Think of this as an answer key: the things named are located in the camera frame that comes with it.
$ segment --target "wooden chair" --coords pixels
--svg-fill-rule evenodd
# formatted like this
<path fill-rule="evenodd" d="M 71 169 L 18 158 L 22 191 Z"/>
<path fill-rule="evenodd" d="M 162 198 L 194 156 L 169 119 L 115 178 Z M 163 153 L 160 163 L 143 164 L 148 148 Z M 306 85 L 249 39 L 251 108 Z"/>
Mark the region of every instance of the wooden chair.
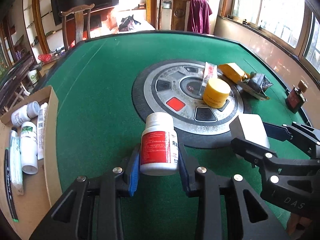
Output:
<path fill-rule="evenodd" d="M 69 50 L 68 38 L 67 38 L 67 16 L 70 14 L 75 15 L 76 21 L 76 40 L 75 44 L 83 39 L 83 27 L 84 27 L 84 19 L 83 19 L 83 11 L 88 10 L 88 20 L 87 20 L 87 36 L 90 39 L 90 14 L 91 9 L 94 7 L 94 3 L 91 5 L 79 5 L 71 8 L 66 12 L 61 12 L 62 16 L 62 36 L 63 36 L 63 44 L 66 51 Z"/>
<path fill-rule="evenodd" d="M 171 29 L 184 31 L 186 21 L 187 2 L 191 0 L 172 0 Z M 161 30 L 162 2 L 159 3 L 158 30 Z"/>
<path fill-rule="evenodd" d="M 23 91 L 21 88 L 22 80 L 28 75 L 28 72 L 34 64 L 33 56 L 29 55 L 22 62 L 16 64 L 5 76 L 5 80 L 0 87 L 0 111 L 7 112 L 18 100 L 22 100 Z"/>

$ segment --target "red cloth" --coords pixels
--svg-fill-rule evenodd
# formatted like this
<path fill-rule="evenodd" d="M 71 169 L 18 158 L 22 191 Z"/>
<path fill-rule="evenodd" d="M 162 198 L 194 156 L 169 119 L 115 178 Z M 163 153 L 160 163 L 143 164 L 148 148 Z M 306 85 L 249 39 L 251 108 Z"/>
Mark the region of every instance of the red cloth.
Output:
<path fill-rule="evenodd" d="M 211 14 L 207 0 L 191 0 L 187 31 L 210 34 L 209 15 Z"/>

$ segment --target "red plastic bag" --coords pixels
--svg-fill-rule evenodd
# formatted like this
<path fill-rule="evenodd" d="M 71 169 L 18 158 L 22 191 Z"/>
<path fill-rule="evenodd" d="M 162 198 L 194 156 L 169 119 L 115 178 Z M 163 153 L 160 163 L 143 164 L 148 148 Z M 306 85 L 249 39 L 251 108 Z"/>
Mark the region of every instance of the red plastic bag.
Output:
<path fill-rule="evenodd" d="M 41 54 L 38 56 L 38 59 L 44 63 L 49 62 L 51 60 L 51 58 L 52 58 L 52 55 L 50 55 L 50 54 Z"/>

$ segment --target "red label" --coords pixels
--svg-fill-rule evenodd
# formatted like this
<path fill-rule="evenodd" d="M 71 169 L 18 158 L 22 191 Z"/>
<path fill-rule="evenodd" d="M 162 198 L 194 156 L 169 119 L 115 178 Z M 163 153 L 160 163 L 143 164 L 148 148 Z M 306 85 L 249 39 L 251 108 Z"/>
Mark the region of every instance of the red label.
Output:
<path fill-rule="evenodd" d="M 299 100 L 296 92 L 294 91 L 294 89 L 291 90 L 287 99 L 288 99 L 288 102 L 292 108 L 295 108 L 300 103 L 300 100 Z"/>
<path fill-rule="evenodd" d="M 140 164 L 146 163 L 171 163 L 169 132 L 155 131 L 142 136 Z"/>

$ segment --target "cardboard box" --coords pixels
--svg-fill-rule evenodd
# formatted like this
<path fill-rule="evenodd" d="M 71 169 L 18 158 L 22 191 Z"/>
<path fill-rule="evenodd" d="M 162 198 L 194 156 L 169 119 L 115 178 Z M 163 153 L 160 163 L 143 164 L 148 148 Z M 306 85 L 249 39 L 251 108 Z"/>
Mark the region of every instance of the cardboard box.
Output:
<path fill-rule="evenodd" d="M 244 72 L 236 63 L 221 64 L 218 66 L 223 74 L 234 83 L 243 81 L 245 78 L 250 77 L 246 72 Z"/>
<path fill-rule="evenodd" d="M 40 105 L 47 102 L 47 119 L 44 129 L 44 159 L 38 161 L 38 173 L 23 174 L 24 195 L 12 191 L 19 222 L 12 220 L 5 191 L 4 152 L 9 147 L 9 132 L 12 127 L 11 114 L 32 101 Z M 22 240 L 27 240 L 39 222 L 62 194 L 56 156 L 56 123 L 58 98 L 51 86 L 45 87 L 17 104 L 0 120 L 0 208 L 13 230 Z"/>

